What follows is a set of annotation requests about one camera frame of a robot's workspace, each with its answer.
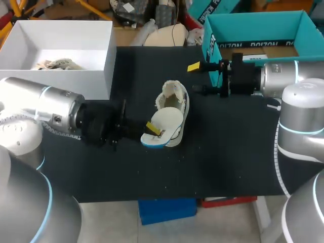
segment black mat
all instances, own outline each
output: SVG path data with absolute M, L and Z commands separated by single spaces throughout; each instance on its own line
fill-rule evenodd
M 155 99 L 169 79 L 188 90 L 190 111 L 182 144 L 149 149 L 121 140 L 108 145 L 82 142 L 45 132 L 44 173 L 83 202 L 208 196 L 278 195 L 273 142 L 278 111 L 262 97 L 193 94 L 193 84 L 209 84 L 208 74 L 188 74 L 187 65 L 202 60 L 200 47 L 118 48 L 111 99 L 126 98 L 127 115 L 149 119 Z M 323 166 L 279 156 L 289 192 Z

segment yellow tag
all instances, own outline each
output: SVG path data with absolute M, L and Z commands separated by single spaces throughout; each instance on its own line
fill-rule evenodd
M 199 67 L 200 67 L 200 62 L 196 62 L 194 64 L 191 64 L 191 65 L 188 66 L 187 72 L 197 70 L 197 69 L 199 69 Z
M 146 127 L 149 128 L 152 132 L 154 132 L 157 136 L 160 136 L 161 131 L 157 129 L 152 123 L 149 121 L 146 124 Z

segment white box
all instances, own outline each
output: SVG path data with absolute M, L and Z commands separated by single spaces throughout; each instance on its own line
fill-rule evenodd
M 40 61 L 60 58 L 84 70 L 30 70 Z M 20 20 L 0 50 L 0 79 L 18 77 L 107 100 L 115 59 L 111 21 Z

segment blue box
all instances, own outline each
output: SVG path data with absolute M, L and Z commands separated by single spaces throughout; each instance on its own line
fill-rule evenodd
M 229 14 L 239 0 L 193 0 L 188 13 L 200 24 L 204 24 L 209 14 Z
M 197 212 L 195 199 L 138 200 L 142 225 L 194 216 Z
M 204 25 L 202 51 L 207 62 L 222 59 L 219 48 L 294 47 L 298 57 L 254 60 L 324 60 L 324 38 L 304 11 L 209 15 Z M 210 72 L 213 86 L 220 87 L 218 72 Z

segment white sneaker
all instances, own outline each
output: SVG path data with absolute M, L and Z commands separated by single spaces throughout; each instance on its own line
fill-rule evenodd
M 154 148 L 177 146 L 182 140 L 184 123 L 189 111 L 186 88 L 179 81 L 166 81 L 155 105 L 158 111 L 153 115 L 151 123 L 162 131 L 162 135 L 143 134 L 142 144 Z
M 151 123 L 161 131 L 160 136 L 144 133 L 141 143 L 149 148 L 163 148 L 166 146 L 174 133 L 181 127 L 183 114 L 177 108 L 166 107 L 158 110 L 152 117 Z
M 183 115 L 182 124 L 166 144 L 167 147 L 177 146 L 182 140 L 184 124 L 189 111 L 189 96 L 186 88 L 177 80 L 166 81 L 162 87 L 162 93 L 155 101 L 155 105 L 158 110 L 165 107 L 175 107 L 181 111 Z

